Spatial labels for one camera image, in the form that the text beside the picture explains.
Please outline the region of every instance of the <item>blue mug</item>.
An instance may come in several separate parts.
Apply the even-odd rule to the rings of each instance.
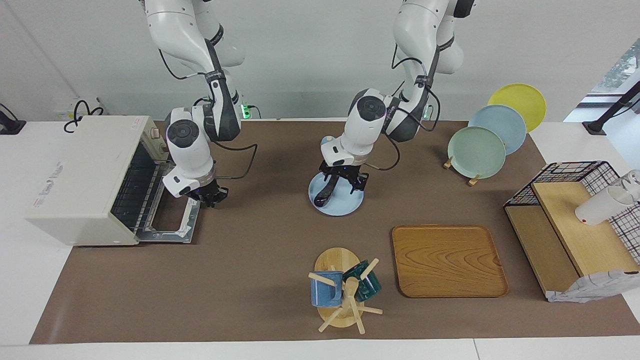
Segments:
[[[336,307],[342,305],[342,272],[314,271],[314,274],[333,281],[335,286],[311,279],[311,304],[315,307]]]

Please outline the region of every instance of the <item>black wire rack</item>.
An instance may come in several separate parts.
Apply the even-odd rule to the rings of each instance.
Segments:
[[[168,162],[154,161],[144,146],[138,145],[111,207],[111,213],[132,232],[153,221],[163,189],[162,177],[170,167]]]
[[[527,186],[509,199],[504,207],[540,205],[531,186],[535,183],[580,182],[589,194],[594,196],[619,177],[606,161],[549,164]],[[611,217],[609,223],[636,263],[640,265],[640,202]]]

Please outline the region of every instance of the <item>wooden shelf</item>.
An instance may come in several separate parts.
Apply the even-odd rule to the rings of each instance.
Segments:
[[[565,291],[578,272],[541,206],[505,209],[543,292]]]
[[[582,183],[535,183],[533,190],[580,276],[639,267],[608,222],[578,221],[575,208],[590,198]]]

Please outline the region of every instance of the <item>white cloth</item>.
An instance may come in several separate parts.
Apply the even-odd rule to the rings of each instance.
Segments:
[[[625,273],[623,270],[597,272],[577,279],[566,291],[547,291],[549,302],[587,302],[618,295],[640,287],[638,272]]]

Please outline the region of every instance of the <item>tree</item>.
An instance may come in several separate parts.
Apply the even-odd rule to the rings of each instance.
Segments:
[[[593,92],[613,92],[619,88],[640,65],[640,38],[616,62],[604,78],[593,88]]]

